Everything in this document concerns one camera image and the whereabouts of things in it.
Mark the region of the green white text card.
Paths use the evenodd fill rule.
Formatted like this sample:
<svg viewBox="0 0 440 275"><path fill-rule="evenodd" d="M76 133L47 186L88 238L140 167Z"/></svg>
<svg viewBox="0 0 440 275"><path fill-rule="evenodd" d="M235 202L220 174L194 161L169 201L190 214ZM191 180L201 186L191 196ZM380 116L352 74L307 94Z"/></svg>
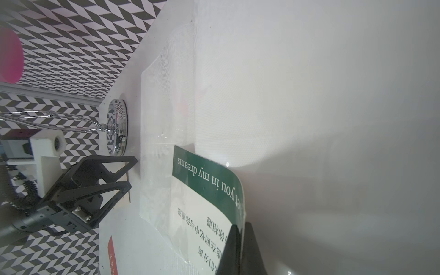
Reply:
<svg viewBox="0 0 440 275"><path fill-rule="evenodd" d="M168 235L201 275L216 274L233 225L245 226L244 191L227 167L174 147Z"/></svg>

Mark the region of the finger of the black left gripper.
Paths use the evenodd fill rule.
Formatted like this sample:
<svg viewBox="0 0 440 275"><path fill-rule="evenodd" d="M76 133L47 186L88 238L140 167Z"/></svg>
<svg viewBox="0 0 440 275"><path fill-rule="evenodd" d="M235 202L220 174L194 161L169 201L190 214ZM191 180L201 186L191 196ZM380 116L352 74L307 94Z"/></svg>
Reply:
<svg viewBox="0 0 440 275"><path fill-rule="evenodd" d="M119 181L67 190L55 196L55 204L70 227L97 227L113 207L131 190Z"/></svg>
<svg viewBox="0 0 440 275"><path fill-rule="evenodd" d="M121 198L131 189L120 181L138 160L136 157L91 155L72 166L51 189L52 198L89 198L117 191Z"/></svg>

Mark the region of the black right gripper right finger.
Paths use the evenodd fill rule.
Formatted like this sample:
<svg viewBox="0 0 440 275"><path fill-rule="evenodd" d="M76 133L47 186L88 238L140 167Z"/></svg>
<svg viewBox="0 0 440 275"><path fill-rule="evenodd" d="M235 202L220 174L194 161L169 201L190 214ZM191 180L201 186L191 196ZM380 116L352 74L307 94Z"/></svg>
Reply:
<svg viewBox="0 0 440 275"><path fill-rule="evenodd" d="M241 260L242 275L267 275L252 224L246 222Z"/></svg>

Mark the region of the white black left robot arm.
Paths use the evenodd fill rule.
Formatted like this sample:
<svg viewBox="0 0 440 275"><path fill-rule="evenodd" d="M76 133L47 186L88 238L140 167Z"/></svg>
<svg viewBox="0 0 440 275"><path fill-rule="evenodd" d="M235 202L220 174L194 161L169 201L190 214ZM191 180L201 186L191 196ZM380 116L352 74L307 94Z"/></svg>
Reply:
<svg viewBox="0 0 440 275"><path fill-rule="evenodd" d="M46 231L52 237L96 229L129 192L122 176L135 157L91 155L66 170L32 206L1 206L1 246L23 245L29 236Z"/></svg>

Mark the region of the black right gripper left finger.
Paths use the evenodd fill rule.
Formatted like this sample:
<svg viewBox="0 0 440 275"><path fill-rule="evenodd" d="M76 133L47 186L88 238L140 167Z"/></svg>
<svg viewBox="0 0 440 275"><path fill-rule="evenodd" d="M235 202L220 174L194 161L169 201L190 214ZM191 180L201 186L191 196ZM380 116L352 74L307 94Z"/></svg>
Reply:
<svg viewBox="0 0 440 275"><path fill-rule="evenodd" d="M241 261L241 235L237 225L230 228L223 256L219 263L216 275L239 275Z"/></svg>

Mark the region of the white photo album bicycle cover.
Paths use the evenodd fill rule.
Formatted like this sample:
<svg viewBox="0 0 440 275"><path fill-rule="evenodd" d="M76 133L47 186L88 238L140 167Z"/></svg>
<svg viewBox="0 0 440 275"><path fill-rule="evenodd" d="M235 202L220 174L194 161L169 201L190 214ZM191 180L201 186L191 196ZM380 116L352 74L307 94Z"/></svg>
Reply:
<svg viewBox="0 0 440 275"><path fill-rule="evenodd" d="M440 272L440 3L195 1L142 76L140 216L181 146L231 169L273 275Z"/></svg>

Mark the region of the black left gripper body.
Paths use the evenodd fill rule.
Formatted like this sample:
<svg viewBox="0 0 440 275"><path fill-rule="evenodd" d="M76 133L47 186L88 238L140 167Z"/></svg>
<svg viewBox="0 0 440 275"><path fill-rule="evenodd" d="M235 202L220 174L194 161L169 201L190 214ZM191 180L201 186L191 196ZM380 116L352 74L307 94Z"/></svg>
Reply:
<svg viewBox="0 0 440 275"><path fill-rule="evenodd" d="M42 199L36 212L69 233L86 233L98 227L102 205L99 193L79 196L77 192L55 192Z"/></svg>

